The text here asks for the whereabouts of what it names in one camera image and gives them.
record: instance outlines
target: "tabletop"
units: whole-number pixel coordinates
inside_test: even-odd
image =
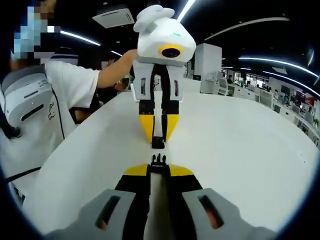
[[[155,92],[157,113],[161,93]],[[165,149],[152,149],[139,122],[138,104],[130,92],[118,95],[49,157],[25,199],[25,213],[42,233],[64,228],[80,207],[114,189],[126,169],[150,163],[153,154],[161,153],[167,163],[193,171],[203,188],[237,205],[249,224],[279,231],[313,181],[319,154],[313,142],[252,100],[187,92],[179,108],[179,122]],[[155,118],[158,125],[160,113]],[[150,219],[157,212],[153,195],[161,196],[155,184],[160,180],[151,182],[146,232],[152,232]]]
[[[286,105],[283,105],[282,103],[280,103],[279,101],[274,101],[273,105],[278,105],[281,108],[286,109],[287,111],[290,111],[291,114],[293,114],[296,118],[298,118],[301,122],[303,122],[304,125],[306,125],[315,135],[317,138],[320,138],[319,136],[319,132],[316,129],[316,127],[313,124],[310,124],[309,122],[307,122],[307,120],[305,120],[305,118],[303,116],[301,116],[300,114],[297,114],[296,112],[294,112],[291,108],[287,107]]]

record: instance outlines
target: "face mask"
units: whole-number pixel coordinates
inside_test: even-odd
[[[34,52],[35,46],[40,46],[41,33],[48,32],[48,21],[41,19],[40,13],[35,13],[33,6],[27,9],[27,24],[20,27],[20,32],[14,34],[11,59],[26,59],[28,53]]]

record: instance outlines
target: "white robot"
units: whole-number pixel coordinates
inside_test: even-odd
[[[133,30],[139,33],[138,58],[133,63],[132,90],[139,101],[139,118],[152,147],[163,149],[179,119],[179,101],[185,67],[195,53],[196,42],[172,16],[175,11],[152,5],[141,11]],[[162,136],[154,135],[154,78],[161,77]]]

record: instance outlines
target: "black strap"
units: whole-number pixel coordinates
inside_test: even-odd
[[[33,173],[35,171],[38,171],[40,169],[41,169],[41,167],[36,167],[36,168],[30,169],[30,170],[18,173],[16,175],[13,175],[13,176],[10,176],[10,177],[6,178],[5,182],[8,184],[8,183],[10,183],[10,182],[12,182],[14,180],[17,180],[17,179],[19,179],[19,178],[21,178],[21,177],[23,177],[25,175],[28,175],[28,174]]]
[[[56,100],[56,104],[57,104],[57,107],[58,107],[58,112],[59,112],[59,120],[60,120],[60,127],[61,127],[61,132],[62,132],[62,137],[63,137],[63,140],[65,140],[65,132],[64,132],[64,128],[62,127],[62,120],[61,120],[61,112],[60,112],[60,106],[59,106],[59,101],[58,101],[58,97],[56,95],[56,92],[53,88],[52,89],[52,93],[55,97],[55,100]]]

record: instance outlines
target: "robot camera lens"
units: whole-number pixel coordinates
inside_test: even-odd
[[[162,51],[162,55],[166,58],[176,58],[180,55],[180,51],[175,48],[167,48]]]

